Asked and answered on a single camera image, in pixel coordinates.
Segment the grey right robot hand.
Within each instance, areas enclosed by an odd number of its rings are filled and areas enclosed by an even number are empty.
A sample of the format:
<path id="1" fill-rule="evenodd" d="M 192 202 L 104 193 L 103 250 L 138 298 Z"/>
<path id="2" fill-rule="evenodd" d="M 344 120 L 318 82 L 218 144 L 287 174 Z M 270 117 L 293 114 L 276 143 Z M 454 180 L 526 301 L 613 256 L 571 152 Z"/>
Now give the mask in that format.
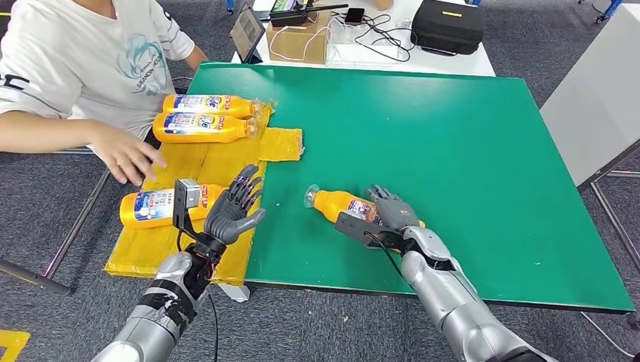
<path id="1" fill-rule="evenodd" d="M 376 213 L 385 227 L 400 232 L 409 226 L 423 226 L 413 208 L 384 187 L 371 184 L 365 193 L 374 203 Z"/>

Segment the person's right hand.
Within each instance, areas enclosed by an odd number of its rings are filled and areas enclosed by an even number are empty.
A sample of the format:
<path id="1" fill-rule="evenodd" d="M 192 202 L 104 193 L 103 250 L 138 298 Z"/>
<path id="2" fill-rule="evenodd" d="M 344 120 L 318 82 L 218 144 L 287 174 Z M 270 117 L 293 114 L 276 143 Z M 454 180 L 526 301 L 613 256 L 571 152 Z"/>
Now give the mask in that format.
<path id="1" fill-rule="evenodd" d="M 91 121 L 88 139 L 94 153 L 120 183 L 141 186 L 145 179 L 156 178 L 155 167 L 167 167 L 159 150 L 103 122 Z"/>

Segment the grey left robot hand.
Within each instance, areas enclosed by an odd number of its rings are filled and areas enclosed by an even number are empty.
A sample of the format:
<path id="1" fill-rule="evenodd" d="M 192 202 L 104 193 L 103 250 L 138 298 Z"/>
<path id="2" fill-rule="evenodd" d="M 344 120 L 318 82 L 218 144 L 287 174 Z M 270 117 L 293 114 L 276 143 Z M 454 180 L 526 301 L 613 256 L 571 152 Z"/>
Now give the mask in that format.
<path id="1" fill-rule="evenodd" d="M 262 189 L 256 189 L 262 181 L 261 176 L 256 176 L 258 170 L 256 164 L 248 164 L 229 187 L 220 193 L 205 217 L 204 233 L 225 245 L 230 245 L 237 241 L 239 235 L 263 220 L 266 215 L 263 208 L 256 209 L 251 215 L 248 214 L 263 193 Z"/>

